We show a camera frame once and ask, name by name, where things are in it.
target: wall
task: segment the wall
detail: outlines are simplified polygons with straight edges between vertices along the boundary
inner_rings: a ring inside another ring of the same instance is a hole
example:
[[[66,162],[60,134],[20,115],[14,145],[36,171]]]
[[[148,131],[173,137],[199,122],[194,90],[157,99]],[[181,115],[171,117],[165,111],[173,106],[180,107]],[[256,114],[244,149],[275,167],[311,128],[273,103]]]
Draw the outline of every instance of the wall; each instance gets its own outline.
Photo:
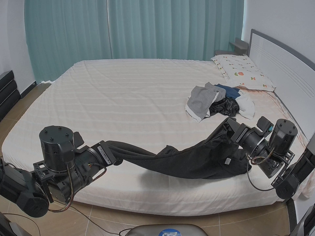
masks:
[[[24,0],[0,0],[0,74],[12,70],[22,93],[35,81],[24,28]]]
[[[245,0],[243,40],[250,41],[251,29],[256,29],[287,44],[315,62],[315,2],[314,0]],[[310,205],[302,195],[295,202],[299,221]]]

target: headboard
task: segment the headboard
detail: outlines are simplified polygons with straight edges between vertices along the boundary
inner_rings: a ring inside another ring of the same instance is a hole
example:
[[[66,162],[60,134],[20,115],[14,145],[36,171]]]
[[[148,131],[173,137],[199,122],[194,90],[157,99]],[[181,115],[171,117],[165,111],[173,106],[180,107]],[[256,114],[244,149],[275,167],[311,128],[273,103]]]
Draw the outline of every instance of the headboard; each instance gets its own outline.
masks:
[[[315,63],[254,29],[248,56],[276,86],[274,93],[310,140],[315,131]]]

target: bed sheet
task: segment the bed sheet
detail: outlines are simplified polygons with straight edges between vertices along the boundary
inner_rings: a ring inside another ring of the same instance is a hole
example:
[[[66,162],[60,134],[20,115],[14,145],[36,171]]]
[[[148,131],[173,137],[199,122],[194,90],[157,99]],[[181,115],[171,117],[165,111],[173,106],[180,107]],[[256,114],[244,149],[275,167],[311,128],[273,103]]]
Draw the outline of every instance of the bed sheet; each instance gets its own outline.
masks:
[[[29,107],[5,139],[7,162],[32,170],[42,160],[39,132],[49,125],[79,131],[85,144],[117,140],[158,153],[166,145],[179,150],[207,138],[226,118],[216,114],[196,123],[185,111],[195,86],[224,84],[212,61],[167,59],[111,59],[81,61],[59,77]],[[255,126],[264,115],[275,123],[292,120],[273,93],[248,90],[255,103]],[[295,160],[304,150],[299,133],[291,150]],[[270,188],[259,167],[250,177],[260,188]],[[82,189],[75,200],[141,213],[195,216],[269,205],[280,199],[275,191],[254,189],[247,175],[228,179],[180,179],[149,171],[124,161]]]

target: floral pillow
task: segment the floral pillow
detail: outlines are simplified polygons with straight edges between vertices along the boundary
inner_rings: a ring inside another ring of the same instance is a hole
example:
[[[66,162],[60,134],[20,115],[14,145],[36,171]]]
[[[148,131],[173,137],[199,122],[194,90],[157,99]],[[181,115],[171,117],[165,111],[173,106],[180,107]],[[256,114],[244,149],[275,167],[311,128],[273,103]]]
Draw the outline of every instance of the floral pillow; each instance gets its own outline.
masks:
[[[248,56],[217,55],[211,58],[230,87],[274,91],[275,86]]]

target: black garment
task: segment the black garment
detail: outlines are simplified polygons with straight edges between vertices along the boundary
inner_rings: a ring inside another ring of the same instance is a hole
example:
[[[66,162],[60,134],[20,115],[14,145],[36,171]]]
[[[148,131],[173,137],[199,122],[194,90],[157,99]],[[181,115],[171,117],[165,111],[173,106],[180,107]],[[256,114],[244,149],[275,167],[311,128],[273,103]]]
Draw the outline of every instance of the black garment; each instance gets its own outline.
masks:
[[[122,142],[107,141],[106,144],[116,158],[169,176],[221,179],[245,174],[245,152],[231,141],[234,132],[226,120],[206,140],[182,151],[166,146],[156,155]],[[227,158],[231,159],[229,164],[225,164]]]
[[[239,112],[239,105],[233,98],[225,97],[223,100],[212,103],[209,111],[210,116],[220,113],[224,116],[234,117]]]

